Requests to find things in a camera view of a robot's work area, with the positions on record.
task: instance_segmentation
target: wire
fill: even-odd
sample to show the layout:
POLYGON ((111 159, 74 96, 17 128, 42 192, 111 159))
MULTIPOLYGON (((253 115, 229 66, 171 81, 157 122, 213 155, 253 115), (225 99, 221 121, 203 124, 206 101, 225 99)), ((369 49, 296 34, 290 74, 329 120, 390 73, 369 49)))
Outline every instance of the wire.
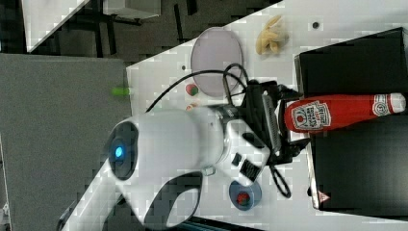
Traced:
POLYGON ((273 181, 275 182, 275 185, 276 185, 276 188, 278 188, 278 191, 286 198, 291 198, 292 196, 291 189, 289 189, 288 183, 286 183, 285 178, 282 177, 282 175, 280 174, 278 169, 275 168, 275 166, 269 165, 269 169, 270 169, 270 173, 272 173, 273 181), (277 178, 281 180, 283 186, 285 187, 285 192, 282 190, 280 184, 278 183, 277 178))
POLYGON ((224 73, 222 73, 222 85, 224 86, 224 91, 227 94, 228 104, 234 107, 235 105, 232 102, 231 91, 228 87, 228 79, 227 79, 226 73, 227 72, 225 70, 224 70, 224 73))
POLYGON ((194 73, 191 73, 189 75, 184 76, 183 78, 179 79, 177 82, 175 82, 174 84, 172 84, 170 87, 168 87, 165 91, 163 91, 163 93, 161 93, 159 95, 159 97, 156 98, 156 100, 152 103, 152 105, 150 105, 150 107, 146 110, 146 112, 150 112, 154 106, 156 106, 156 104, 170 91, 172 90, 174 87, 176 87, 177 85, 179 85, 181 82, 196 76, 196 75, 200 75, 200 74, 208 74, 208 73, 213 73, 213 74, 225 74, 228 76, 231 76, 232 78, 234 78, 235 80, 238 81, 238 83, 244 88, 246 89, 246 85, 243 84, 243 82, 241 81, 240 78, 238 78, 235 74, 229 73, 229 72, 225 72, 224 70, 201 70, 201 71, 197 71, 194 73))
POLYGON ((246 73, 245 68, 243 68, 243 66, 241 64, 229 64, 225 68, 224 73, 228 73, 228 70, 230 70, 232 67, 235 67, 235 66, 237 66, 240 69, 240 71, 242 71, 243 77, 245 78, 245 81, 246 81, 246 84, 248 84, 248 82, 249 82, 248 73, 246 73))

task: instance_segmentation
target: warning label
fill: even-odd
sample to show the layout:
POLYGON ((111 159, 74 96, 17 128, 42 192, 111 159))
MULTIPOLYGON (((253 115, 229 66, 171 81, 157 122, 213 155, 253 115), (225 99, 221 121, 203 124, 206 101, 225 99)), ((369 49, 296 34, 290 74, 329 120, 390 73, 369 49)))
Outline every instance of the warning label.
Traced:
POLYGON ((299 130, 319 130, 330 126, 331 116, 326 103, 308 103, 292 110, 293 125, 299 130))
POLYGON ((330 199, 330 197, 326 194, 324 194, 323 192, 318 191, 319 194, 319 201, 320 203, 323 203, 324 201, 330 199))

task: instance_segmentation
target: round plate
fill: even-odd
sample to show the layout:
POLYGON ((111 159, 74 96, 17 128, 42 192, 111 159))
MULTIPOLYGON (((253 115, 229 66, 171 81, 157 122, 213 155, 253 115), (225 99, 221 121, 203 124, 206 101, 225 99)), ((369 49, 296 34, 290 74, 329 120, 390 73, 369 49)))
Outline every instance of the round plate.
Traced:
MULTIPOLYGON (((191 52, 192 72, 208 69, 224 70, 229 64, 242 64, 242 51, 234 33, 220 27, 204 31, 191 52)), ((237 67, 231 68, 229 72, 238 77, 241 75, 237 67)), ((193 78, 203 93, 212 97, 221 97, 225 94, 222 74, 201 74, 193 78)), ((227 80, 230 90, 238 84, 232 77, 227 77, 227 80)))

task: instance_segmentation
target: red object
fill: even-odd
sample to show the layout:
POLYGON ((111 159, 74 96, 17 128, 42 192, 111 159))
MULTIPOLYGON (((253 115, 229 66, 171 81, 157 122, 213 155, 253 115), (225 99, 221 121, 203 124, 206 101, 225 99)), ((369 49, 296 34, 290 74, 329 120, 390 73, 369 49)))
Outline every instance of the red object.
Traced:
POLYGON ((188 84, 186 85, 186 92, 191 96, 195 96, 198 94, 198 87, 195 84, 188 84))
POLYGON ((246 206, 249 204, 249 194, 246 192, 240 192, 237 196, 237 202, 239 205, 246 206))
POLYGON ((400 93, 324 95, 294 102, 285 111, 285 124, 297 133, 318 133, 404 110, 400 93))

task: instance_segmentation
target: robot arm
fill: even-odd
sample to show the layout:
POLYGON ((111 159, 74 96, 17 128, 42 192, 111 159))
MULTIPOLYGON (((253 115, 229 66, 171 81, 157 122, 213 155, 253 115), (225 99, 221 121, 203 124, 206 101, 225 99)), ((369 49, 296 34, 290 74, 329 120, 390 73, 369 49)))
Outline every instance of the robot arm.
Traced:
POLYGON ((208 167, 252 184, 269 149, 259 139, 261 146, 248 141, 256 135, 232 109, 224 115, 211 108, 162 111, 117 124, 104 148, 108 160, 63 230, 102 230, 121 195, 145 227, 176 226, 194 214, 208 167))
POLYGON ((78 202, 63 230, 102 230, 105 219, 119 197, 115 177, 109 161, 106 161, 78 202))

